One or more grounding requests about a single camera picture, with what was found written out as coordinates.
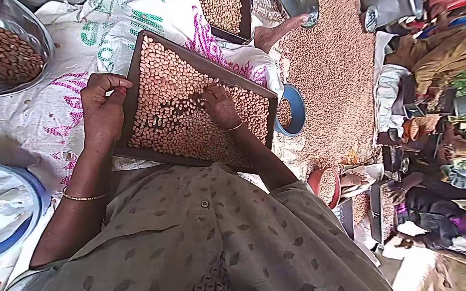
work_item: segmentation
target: ground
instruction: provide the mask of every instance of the ground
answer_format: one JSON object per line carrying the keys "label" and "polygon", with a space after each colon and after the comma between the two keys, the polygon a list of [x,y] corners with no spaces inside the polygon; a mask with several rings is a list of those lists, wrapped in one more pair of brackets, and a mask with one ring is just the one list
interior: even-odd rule
{"label": "ground", "polygon": [[313,168],[338,168],[350,150],[359,161],[373,152],[374,39],[362,30],[355,2],[320,1],[318,24],[279,43],[290,59],[289,83],[305,100],[302,154]]}

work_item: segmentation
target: gold bangle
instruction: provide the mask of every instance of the gold bangle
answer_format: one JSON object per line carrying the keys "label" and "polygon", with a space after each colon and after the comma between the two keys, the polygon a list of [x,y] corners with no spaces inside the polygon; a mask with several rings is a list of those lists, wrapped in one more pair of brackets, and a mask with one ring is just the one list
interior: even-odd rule
{"label": "gold bangle", "polygon": [[232,129],[224,129],[224,130],[225,130],[225,131],[232,131],[232,130],[235,130],[235,129],[238,129],[239,127],[241,127],[241,126],[242,126],[242,124],[244,124],[244,122],[243,122],[243,121],[241,121],[239,125],[237,125],[237,126],[233,127]]}
{"label": "gold bangle", "polygon": [[75,201],[89,201],[89,200],[97,200],[97,199],[100,199],[102,197],[105,197],[108,195],[107,194],[104,194],[104,195],[100,195],[100,196],[95,196],[95,197],[87,197],[87,198],[84,198],[84,197],[73,197],[71,195],[68,195],[66,193],[66,189],[68,188],[68,186],[64,187],[64,189],[62,189],[62,195],[63,197],[66,197],[68,199],[71,199],[71,200],[75,200]]}

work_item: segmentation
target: blue plastic basin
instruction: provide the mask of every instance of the blue plastic basin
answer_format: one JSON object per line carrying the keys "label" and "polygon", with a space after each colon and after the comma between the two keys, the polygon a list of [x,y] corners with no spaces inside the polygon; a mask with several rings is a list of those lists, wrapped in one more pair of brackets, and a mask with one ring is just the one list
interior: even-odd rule
{"label": "blue plastic basin", "polygon": [[283,128],[276,115],[275,130],[286,136],[296,136],[301,133],[301,130],[305,126],[306,114],[305,114],[305,102],[301,96],[300,91],[292,84],[284,85],[285,91],[283,92],[283,98],[287,99],[290,103],[290,113],[292,119],[288,128]]}
{"label": "blue plastic basin", "polygon": [[34,202],[32,216],[14,231],[6,240],[0,242],[0,256],[4,255],[12,246],[24,241],[37,226],[39,218],[46,213],[51,201],[51,195],[46,192],[41,182],[30,172],[17,167],[7,167],[0,165],[0,171],[13,175],[21,180],[28,189]]}

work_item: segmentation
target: woman's left hand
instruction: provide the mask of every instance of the woman's left hand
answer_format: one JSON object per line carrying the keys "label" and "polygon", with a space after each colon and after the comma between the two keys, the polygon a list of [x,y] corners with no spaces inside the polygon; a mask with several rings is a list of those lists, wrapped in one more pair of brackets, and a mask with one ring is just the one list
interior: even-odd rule
{"label": "woman's left hand", "polygon": [[388,198],[393,201],[393,205],[398,205],[405,201],[405,193],[404,189],[394,188],[389,192]]}
{"label": "woman's left hand", "polygon": [[[107,152],[120,138],[123,125],[123,101],[133,83],[116,74],[92,74],[81,90],[84,110],[84,147]],[[114,92],[106,97],[106,92]]]}

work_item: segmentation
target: foot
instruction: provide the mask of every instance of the foot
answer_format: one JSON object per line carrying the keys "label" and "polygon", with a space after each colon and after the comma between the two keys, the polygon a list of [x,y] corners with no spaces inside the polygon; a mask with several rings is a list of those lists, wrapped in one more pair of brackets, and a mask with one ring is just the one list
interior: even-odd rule
{"label": "foot", "polygon": [[273,44],[289,31],[303,25],[308,18],[308,14],[302,14],[285,20],[277,27],[255,27],[255,47],[268,54]]}
{"label": "foot", "polygon": [[341,187],[367,184],[368,182],[364,181],[364,176],[359,174],[346,174],[344,177],[341,178]]}

